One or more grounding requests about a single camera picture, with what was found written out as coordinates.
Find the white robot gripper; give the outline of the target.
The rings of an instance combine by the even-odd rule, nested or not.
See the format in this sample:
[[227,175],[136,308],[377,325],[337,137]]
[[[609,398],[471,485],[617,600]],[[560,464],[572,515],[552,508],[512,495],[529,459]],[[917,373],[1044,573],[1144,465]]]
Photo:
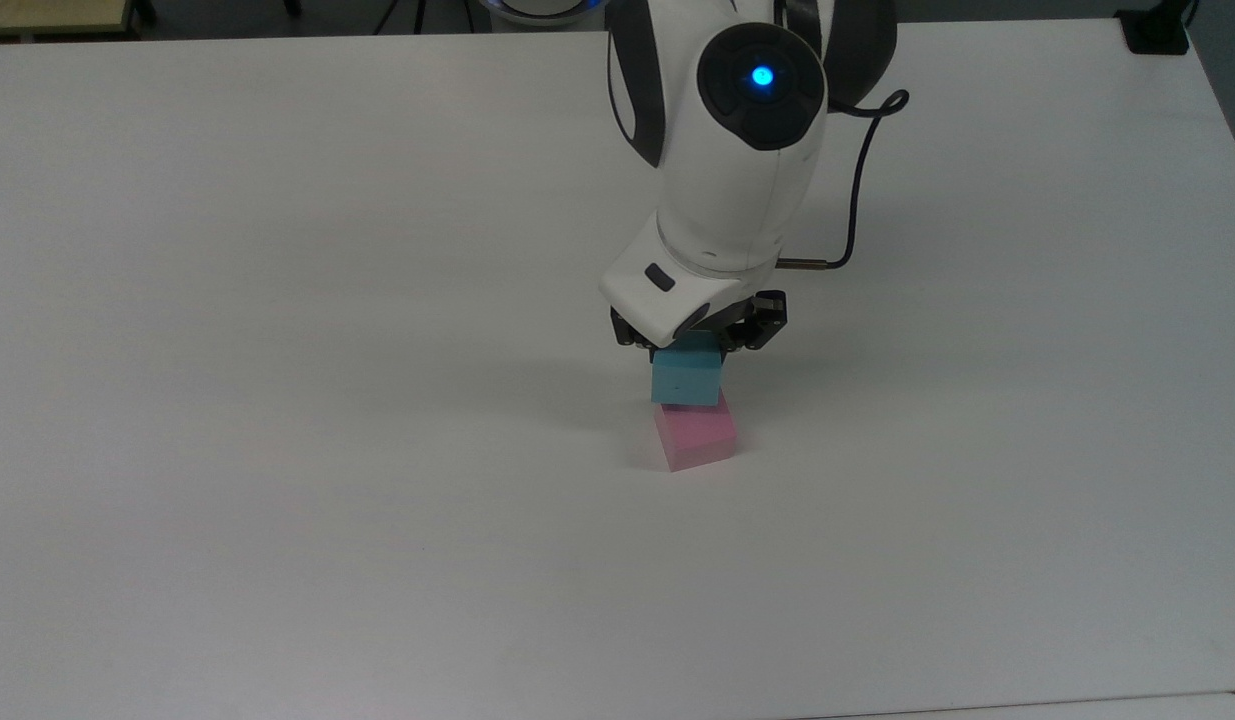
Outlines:
[[736,272],[714,270],[672,249],[652,215],[600,277],[614,340],[658,351],[690,331],[710,331],[722,354],[764,348],[789,324],[785,291],[762,291],[777,256],[769,252]]

